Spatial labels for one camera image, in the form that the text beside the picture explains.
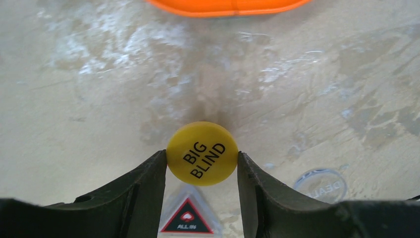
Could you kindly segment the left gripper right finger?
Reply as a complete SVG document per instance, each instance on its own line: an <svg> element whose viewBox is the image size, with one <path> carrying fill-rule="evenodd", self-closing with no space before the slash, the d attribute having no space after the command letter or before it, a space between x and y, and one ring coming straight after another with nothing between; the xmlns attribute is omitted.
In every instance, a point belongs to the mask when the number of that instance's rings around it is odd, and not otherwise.
<svg viewBox="0 0 420 238"><path fill-rule="evenodd" d="M246 238L417 238L414 200L328 204L305 196L238 154L237 180Z"/></svg>

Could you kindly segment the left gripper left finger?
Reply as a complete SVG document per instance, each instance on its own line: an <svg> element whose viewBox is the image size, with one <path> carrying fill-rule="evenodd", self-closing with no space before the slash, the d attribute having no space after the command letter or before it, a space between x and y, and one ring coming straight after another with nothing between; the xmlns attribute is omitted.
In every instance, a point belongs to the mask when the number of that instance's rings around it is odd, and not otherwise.
<svg viewBox="0 0 420 238"><path fill-rule="evenodd" d="M39 206L0 201L3 238L155 238L166 175L161 150L117 179L72 203Z"/></svg>

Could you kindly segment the triangular dealer button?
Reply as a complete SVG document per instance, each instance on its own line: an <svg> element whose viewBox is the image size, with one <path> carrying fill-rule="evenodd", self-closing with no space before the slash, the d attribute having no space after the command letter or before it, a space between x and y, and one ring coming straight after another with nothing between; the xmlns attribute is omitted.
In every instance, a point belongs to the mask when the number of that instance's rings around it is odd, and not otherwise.
<svg viewBox="0 0 420 238"><path fill-rule="evenodd" d="M221 238L223 227L196 186L182 185L164 203L159 238Z"/></svg>

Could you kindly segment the clear round button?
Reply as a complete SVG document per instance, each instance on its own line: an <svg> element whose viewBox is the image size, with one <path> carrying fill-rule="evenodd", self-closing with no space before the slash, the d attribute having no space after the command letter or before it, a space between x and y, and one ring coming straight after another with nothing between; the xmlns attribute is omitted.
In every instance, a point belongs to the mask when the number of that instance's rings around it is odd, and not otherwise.
<svg viewBox="0 0 420 238"><path fill-rule="evenodd" d="M341 174L332 169L320 168L303 173L293 189L325 203L337 203L344 199L347 184Z"/></svg>

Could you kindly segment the yellow big blind button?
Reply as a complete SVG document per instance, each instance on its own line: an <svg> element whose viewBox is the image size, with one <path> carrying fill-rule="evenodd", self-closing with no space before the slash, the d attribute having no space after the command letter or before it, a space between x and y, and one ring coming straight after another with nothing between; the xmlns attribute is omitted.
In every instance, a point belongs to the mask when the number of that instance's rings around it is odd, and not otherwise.
<svg viewBox="0 0 420 238"><path fill-rule="evenodd" d="M224 127L197 121L179 128L169 140L166 160L181 181L210 186L226 180L238 164L238 147Z"/></svg>

